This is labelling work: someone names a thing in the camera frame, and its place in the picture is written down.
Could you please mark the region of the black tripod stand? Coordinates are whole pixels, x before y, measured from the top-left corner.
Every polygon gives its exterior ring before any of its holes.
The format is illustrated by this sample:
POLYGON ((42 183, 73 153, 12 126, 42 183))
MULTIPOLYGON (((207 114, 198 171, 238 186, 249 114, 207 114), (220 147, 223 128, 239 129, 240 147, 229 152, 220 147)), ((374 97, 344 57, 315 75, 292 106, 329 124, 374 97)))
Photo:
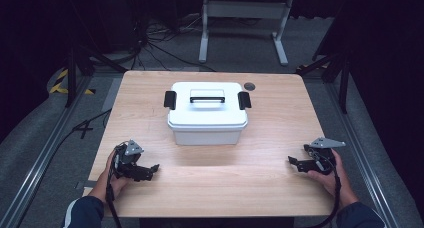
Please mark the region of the black tripod stand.
POLYGON ((340 77, 339 92, 338 92, 338 104, 343 114, 347 113, 347 90, 349 82, 349 71, 350 63, 346 53, 336 53, 324 56, 321 59, 314 61, 309 65, 299 66, 295 73, 300 76, 318 70, 319 68, 325 67, 322 72, 320 79, 324 83, 333 83, 337 77, 340 77))
POLYGON ((66 108, 70 107, 77 98, 77 70, 80 70, 83 76, 92 76, 94 74, 94 66, 90 60, 91 57, 96 58, 119 73, 126 72, 124 67, 103 54, 83 45, 73 45, 68 53, 68 95, 66 108))

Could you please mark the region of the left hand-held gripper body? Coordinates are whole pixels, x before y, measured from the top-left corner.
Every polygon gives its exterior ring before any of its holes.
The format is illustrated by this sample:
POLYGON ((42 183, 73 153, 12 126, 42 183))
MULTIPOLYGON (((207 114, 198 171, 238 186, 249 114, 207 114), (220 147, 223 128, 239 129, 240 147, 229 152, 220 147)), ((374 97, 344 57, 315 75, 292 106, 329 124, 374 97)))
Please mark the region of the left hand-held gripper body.
POLYGON ((150 179, 150 169, 137 165, 144 150, 132 139, 115 147, 113 174, 116 178, 131 178, 136 182, 150 179))

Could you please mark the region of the person's left hand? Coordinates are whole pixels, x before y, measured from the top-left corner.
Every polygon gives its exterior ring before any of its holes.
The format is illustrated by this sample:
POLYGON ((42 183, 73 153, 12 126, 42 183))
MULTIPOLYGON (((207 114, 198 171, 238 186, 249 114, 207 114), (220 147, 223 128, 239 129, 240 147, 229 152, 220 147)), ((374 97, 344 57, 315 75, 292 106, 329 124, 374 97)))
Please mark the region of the person's left hand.
POLYGON ((112 176, 109 178, 109 170, 113 156, 114 152, 111 152, 106 161, 105 169, 100 174, 95 187, 90 192, 90 196, 98 198, 103 203, 106 201, 106 188, 108 184, 112 186, 114 195, 118 196, 121 190, 130 182, 130 179, 126 177, 116 178, 115 176, 112 176))

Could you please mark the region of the yellow and black floor tape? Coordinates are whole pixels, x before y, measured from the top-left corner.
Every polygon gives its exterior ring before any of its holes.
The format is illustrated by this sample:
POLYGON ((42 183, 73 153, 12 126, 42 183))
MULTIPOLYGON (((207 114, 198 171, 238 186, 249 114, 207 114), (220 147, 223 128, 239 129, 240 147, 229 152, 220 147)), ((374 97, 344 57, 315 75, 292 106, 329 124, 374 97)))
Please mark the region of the yellow and black floor tape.
POLYGON ((68 89, 62 87, 62 83, 65 80, 66 76, 68 75, 68 69, 63 68, 62 71, 57 76, 54 84, 52 85, 50 89, 50 93, 61 93, 61 94, 67 94, 68 89))

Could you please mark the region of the person's right hand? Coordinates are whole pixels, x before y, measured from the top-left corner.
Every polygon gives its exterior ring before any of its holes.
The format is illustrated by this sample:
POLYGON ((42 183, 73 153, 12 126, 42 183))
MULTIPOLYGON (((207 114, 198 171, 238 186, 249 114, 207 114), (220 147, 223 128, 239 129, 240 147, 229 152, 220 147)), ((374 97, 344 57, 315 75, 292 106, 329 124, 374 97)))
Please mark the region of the person's right hand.
MULTIPOLYGON (((339 204, 341 207, 345 207, 351 203, 355 203, 358 198, 353 192, 347 173, 343 167, 343 162, 340 155, 332 150, 332 153, 336 160, 336 171, 340 179, 340 201, 339 204)), ((336 178, 335 175, 323 175, 316 171, 309 171, 307 176, 316 182, 320 183, 333 197, 336 197, 336 178)))

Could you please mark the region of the white plastic storage box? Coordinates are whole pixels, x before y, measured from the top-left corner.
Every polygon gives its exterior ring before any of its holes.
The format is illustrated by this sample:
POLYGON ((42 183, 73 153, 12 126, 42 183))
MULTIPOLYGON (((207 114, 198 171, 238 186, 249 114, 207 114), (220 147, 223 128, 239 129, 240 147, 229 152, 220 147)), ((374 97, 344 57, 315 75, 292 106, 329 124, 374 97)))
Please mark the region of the white plastic storage box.
POLYGON ((236 82, 176 82, 169 91, 177 93, 176 108, 167 123, 177 145, 234 145, 248 124, 247 109, 240 110, 236 82), (225 102, 190 102, 192 89, 222 89, 225 102))

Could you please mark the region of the black box latch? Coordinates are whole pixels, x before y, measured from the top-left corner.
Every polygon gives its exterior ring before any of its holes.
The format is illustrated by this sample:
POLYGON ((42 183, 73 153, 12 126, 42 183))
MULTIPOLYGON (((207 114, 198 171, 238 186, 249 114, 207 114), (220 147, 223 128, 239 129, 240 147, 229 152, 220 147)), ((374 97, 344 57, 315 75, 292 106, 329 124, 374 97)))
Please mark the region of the black box latch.
POLYGON ((166 91, 163 106, 174 110, 176 108, 177 93, 175 91, 166 91))
POLYGON ((240 91, 238 93, 238 103, 239 103, 239 109, 245 110, 246 108, 251 108, 251 99, 250 94, 245 91, 240 91))

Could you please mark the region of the white metal desk frame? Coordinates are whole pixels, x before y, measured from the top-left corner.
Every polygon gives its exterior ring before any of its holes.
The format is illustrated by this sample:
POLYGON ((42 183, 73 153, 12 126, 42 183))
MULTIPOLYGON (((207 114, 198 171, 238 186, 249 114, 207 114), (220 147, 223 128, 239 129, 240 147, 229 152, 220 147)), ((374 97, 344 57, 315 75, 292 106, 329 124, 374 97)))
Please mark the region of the white metal desk frame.
POLYGON ((293 0, 286 0, 282 3, 203 0, 199 62, 205 63, 207 61, 209 18, 253 18, 279 20, 279 28, 272 33, 272 39, 280 64, 287 66, 288 58, 284 50, 282 36, 289 18, 292 3, 293 0))

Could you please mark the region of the grey metal floor rail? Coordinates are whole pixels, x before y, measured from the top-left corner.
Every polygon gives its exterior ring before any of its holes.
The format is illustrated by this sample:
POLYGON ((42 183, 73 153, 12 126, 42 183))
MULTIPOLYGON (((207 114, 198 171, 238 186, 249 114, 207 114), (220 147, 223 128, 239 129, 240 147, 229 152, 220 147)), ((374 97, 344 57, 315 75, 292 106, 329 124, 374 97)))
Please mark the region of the grey metal floor rail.
POLYGON ((392 209, 387 202, 386 196, 383 192, 381 183, 370 162, 368 161, 366 154, 362 148, 359 138, 354 130, 352 122, 349 116, 342 112, 339 105, 339 95, 336 88, 331 84, 324 85, 333 107, 336 109, 336 114, 341 120, 342 126, 348 136, 348 144, 351 147, 351 153, 355 159, 355 162, 359 168, 359 171, 364 179, 364 183, 367 187, 368 193, 374 203, 374 206, 378 214, 384 220, 387 228, 398 228, 398 222, 394 216, 392 209))
POLYGON ((83 96, 90 82, 91 77, 82 77, 75 86, 75 94, 69 94, 69 97, 71 98, 70 105, 61 111, 55 126, 52 128, 45 144, 42 146, 42 149, 38 153, 34 163, 28 170, 24 181, 20 185, 13 201, 8 206, 4 217, 0 219, 0 228, 19 228, 37 193, 49 164, 64 141, 62 133, 64 132, 65 126, 69 122, 72 113, 76 109, 79 100, 83 96))

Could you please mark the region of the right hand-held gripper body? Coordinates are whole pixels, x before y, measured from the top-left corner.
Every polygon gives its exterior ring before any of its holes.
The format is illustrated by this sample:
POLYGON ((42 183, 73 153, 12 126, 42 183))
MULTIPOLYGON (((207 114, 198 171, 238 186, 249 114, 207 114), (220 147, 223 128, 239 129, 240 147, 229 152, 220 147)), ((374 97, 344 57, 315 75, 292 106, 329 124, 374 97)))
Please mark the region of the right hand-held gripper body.
POLYGON ((298 165, 310 165, 313 171, 324 175, 330 174, 336 166, 336 160, 332 148, 344 147, 343 141, 336 141, 325 137, 319 137, 310 144, 304 145, 304 150, 311 160, 299 161, 298 165))

